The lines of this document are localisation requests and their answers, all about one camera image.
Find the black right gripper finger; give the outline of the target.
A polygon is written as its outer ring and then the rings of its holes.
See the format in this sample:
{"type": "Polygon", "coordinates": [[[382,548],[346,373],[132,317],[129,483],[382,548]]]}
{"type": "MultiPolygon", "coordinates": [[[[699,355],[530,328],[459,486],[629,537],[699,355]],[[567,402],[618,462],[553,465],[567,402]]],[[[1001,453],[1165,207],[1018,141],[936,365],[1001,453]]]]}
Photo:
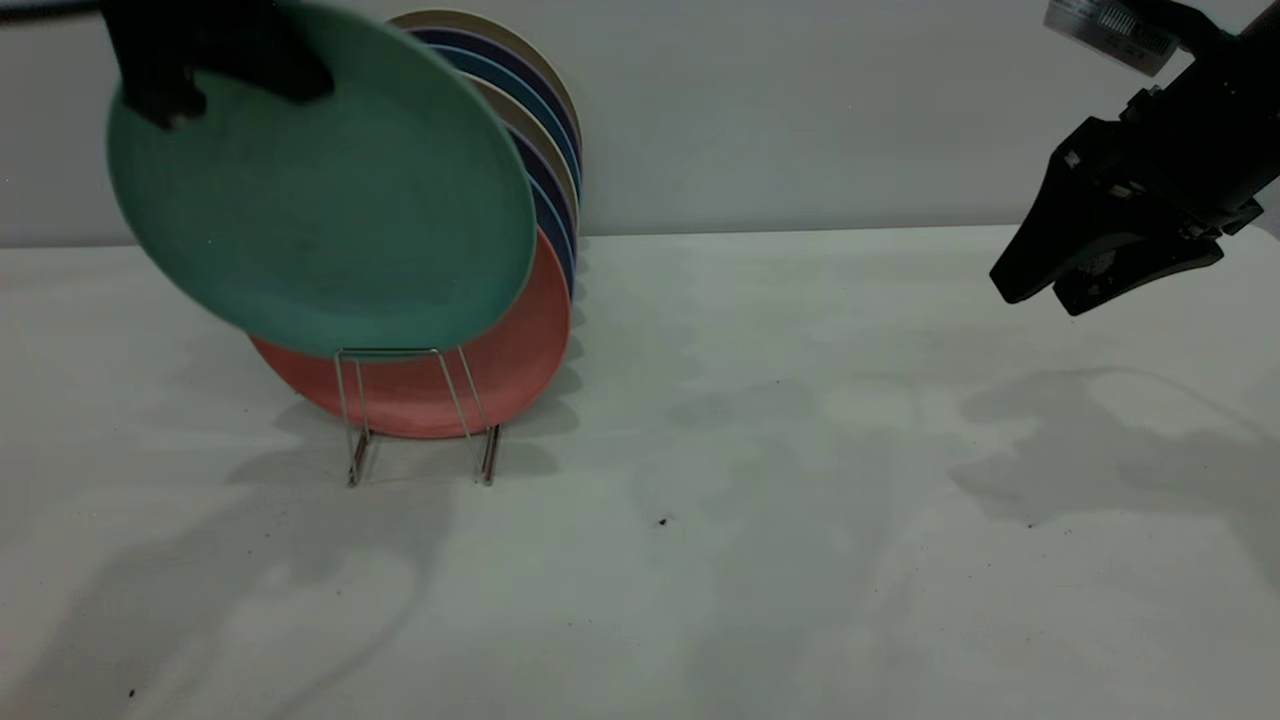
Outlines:
{"type": "Polygon", "coordinates": [[[1079,316],[1144,284],[1222,259],[1216,240],[1143,241],[1070,269],[1053,283],[1053,293],[1069,315],[1079,316]]]}
{"type": "Polygon", "coordinates": [[[989,272],[1006,304],[1052,284],[1062,305],[1102,305],[1134,288],[1120,249],[1140,240],[1140,206],[1116,199],[1052,160],[1036,201],[989,272]]]}

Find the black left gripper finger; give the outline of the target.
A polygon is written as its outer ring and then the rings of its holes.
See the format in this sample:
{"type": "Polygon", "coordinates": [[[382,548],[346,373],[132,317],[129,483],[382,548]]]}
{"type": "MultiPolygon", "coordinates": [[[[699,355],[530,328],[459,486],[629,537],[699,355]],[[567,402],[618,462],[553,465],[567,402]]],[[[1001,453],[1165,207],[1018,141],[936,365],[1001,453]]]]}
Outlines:
{"type": "Polygon", "coordinates": [[[136,115],[164,131],[204,117],[209,108],[191,68],[124,69],[120,96],[136,115]]]}
{"type": "Polygon", "coordinates": [[[335,88],[329,69],[305,45],[228,44],[212,51],[212,69],[298,104],[329,97],[335,88]]]}

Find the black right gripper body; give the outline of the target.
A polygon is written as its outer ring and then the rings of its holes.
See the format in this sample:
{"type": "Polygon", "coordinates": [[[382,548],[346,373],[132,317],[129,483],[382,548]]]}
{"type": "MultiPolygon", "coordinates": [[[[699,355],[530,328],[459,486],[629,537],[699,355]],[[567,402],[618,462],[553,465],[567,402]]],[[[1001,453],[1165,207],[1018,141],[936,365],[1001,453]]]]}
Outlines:
{"type": "Polygon", "coordinates": [[[1060,160],[1140,206],[1140,236],[1235,234],[1263,214],[1263,90],[1142,90],[1116,120],[1082,122],[1060,160]]]}

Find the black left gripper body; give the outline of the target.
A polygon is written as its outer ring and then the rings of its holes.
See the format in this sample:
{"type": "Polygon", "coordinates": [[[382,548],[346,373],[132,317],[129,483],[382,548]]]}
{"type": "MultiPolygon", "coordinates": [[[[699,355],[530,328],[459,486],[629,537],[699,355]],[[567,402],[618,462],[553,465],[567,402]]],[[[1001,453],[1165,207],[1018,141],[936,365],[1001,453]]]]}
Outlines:
{"type": "Polygon", "coordinates": [[[275,1],[102,1],[101,14],[123,77],[303,65],[303,42],[275,1]]]}

